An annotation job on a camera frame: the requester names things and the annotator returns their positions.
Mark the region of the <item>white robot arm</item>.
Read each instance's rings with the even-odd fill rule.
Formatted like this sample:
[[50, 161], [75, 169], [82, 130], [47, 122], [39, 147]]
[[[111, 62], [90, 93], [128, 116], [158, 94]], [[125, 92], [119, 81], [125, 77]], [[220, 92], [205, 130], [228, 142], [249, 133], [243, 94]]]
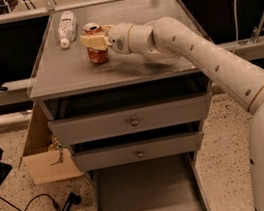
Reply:
[[253, 115], [248, 143], [253, 201], [255, 211], [264, 211], [264, 69], [200, 37], [172, 17], [146, 25], [108, 25], [97, 34], [82, 35], [81, 44], [119, 54], [136, 53], [161, 64], [184, 57]]

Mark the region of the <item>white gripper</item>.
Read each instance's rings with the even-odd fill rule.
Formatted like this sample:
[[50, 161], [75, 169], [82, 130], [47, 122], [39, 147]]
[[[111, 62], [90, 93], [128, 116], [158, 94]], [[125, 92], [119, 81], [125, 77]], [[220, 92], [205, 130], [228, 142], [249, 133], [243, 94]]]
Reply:
[[129, 48], [129, 32], [133, 24], [119, 23], [118, 25], [102, 25], [102, 30], [108, 32], [108, 36], [103, 34], [97, 35], [81, 35], [81, 44], [85, 47], [95, 50], [107, 50], [112, 47], [112, 50], [119, 54], [131, 54]]

